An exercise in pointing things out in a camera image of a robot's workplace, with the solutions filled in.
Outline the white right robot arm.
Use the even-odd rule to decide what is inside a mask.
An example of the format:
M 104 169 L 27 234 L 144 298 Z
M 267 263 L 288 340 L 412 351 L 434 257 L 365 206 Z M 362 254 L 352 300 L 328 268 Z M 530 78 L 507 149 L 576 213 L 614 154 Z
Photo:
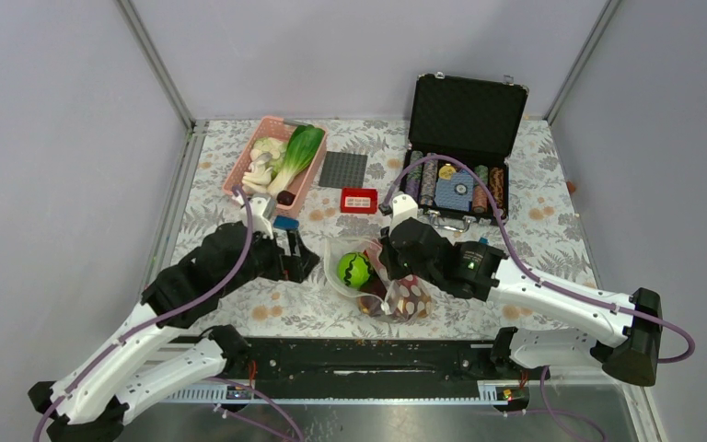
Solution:
M 564 323 L 562 330 L 499 331 L 490 353 L 493 371 L 513 379 L 526 368 L 598 366 L 635 386 L 656 383 L 662 327 L 660 296 L 599 291 L 532 271 L 481 241 L 452 243 L 415 218 L 382 228 L 380 259 L 391 280 L 418 278 L 461 299 L 526 307 Z

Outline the green watermelon toy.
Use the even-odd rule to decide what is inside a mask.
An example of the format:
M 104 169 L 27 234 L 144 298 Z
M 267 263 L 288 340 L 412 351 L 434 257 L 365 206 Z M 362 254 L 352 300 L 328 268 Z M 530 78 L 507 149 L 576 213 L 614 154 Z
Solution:
M 338 261 L 338 278 L 348 287 L 359 289 L 373 273 L 372 264 L 364 252 L 349 252 Z

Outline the clear zip top bag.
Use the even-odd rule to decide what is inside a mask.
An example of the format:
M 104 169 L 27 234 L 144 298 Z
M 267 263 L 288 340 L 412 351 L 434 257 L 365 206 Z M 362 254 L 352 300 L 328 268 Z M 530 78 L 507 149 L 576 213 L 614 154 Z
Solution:
M 370 318 L 377 320 L 397 322 L 388 316 L 386 296 L 390 283 L 386 268 L 380 262 L 379 254 L 382 246 L 374 239 L 349 237 L 326 238 L 324 240 L 323 271 L 328 286 L 343 298 L 354 303 L 358 310 Z M 359 289 L 346 286 L 337 275 L 339 259 L 349 252 L 364 252 L 373 267 L 373 273 L 367 283 Z

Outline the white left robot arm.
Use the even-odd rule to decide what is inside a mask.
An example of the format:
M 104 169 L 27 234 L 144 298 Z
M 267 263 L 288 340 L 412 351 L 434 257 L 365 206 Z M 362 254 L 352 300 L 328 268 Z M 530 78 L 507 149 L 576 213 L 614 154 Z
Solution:
M 150 355 L 218 307 L 219 301 L 255 280 L 303 283 L 319 264 L 299 232 L 286 233 L 283 248 L 270 226 L 225 223 L 178 263 L 160 271 L 122 326 L 65 378 L 29 389 L 41 414 L 38 441 L 113 441 L 140 413 L 192 383 L 222 374 L 258 373 L 246 339 L 231 325 L 215 326 L 182 355 L 144 373 Z

